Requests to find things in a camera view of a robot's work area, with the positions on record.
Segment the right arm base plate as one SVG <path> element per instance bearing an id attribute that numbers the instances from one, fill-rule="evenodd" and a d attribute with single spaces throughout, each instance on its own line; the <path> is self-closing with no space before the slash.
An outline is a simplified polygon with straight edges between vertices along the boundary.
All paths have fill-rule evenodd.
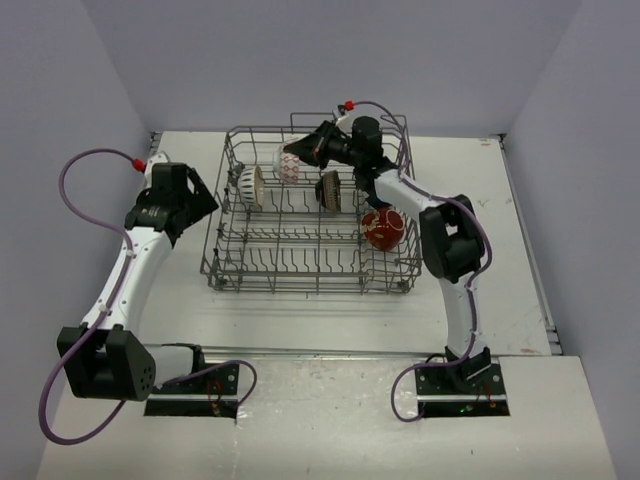
<path id="1" fill-rule="evenodd" d="M 508 417 L 506 387 L 501 365 L 489 367 L 470 379 L 456 379 L 445 368 L 421 368 L 414 373 L 420 419 Z"/>

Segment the red diamond pattern bowl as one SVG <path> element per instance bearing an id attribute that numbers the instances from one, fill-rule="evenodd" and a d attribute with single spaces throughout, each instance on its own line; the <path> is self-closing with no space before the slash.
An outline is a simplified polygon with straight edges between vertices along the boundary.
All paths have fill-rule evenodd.
<path id="1" fill-rule="evenodd" d="M 285 151 L 289 144 L 290 142 L 283 142 L 273 153 L 272 171 L 281 183 L 294 185 L 300 176 L 300 160 L 298 156 Z"/>

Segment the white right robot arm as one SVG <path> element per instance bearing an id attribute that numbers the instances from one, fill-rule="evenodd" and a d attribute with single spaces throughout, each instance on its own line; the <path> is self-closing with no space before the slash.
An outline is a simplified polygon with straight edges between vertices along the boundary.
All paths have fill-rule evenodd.
<path id="1" fill-rule="evenodd" d="M 407 141 L 400 141 L 398 158 L 391 161 L 384 153 L 380 124 L 372 117 L 356 118 L 349 132 L 337 120 L 324 121 L 281 150 L 318 169 L 332 161 L 351 167 L 357 188 L 371 205 L 394 207 L 417 224 L 421 258 L 439 281 L 447 319 L 443 361 L 418 368 L 455 392 L 471 393 L 491 365 L 490 351 L 481 338 L 476 289 L 479 275 L 492 261 L 490 243 L 471 201 L 464 195 L 438 196 L 420 186 L 409 175 Z"/>

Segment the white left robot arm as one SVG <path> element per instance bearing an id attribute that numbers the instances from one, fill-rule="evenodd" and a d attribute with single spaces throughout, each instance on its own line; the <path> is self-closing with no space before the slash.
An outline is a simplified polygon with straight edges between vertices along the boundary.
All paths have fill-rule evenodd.
<path id="1" fill-rule="evenodd" d="M 207 383 L 195 345 L 151 347 L 138 334 L 160 267 L 182 234 L 218 204 L 194 168 L 165 153 L 147 160 L 144 176 L 146 187 L 125 217 L 123 244 L 102 292 L 79 326 L 63 328 L 57 339 L 78 398 L 143 401 L 170 380 L 187 393 Z"/>

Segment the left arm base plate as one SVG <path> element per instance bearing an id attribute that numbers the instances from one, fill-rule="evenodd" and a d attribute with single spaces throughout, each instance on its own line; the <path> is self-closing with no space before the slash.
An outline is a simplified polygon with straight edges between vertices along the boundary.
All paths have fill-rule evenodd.
<path id="1" fill-rule="evenodd" d="M 146 417 L 229 418 L 238 411 L 240 366 L 229 365 L 201 377 L 155 387 Z"/>

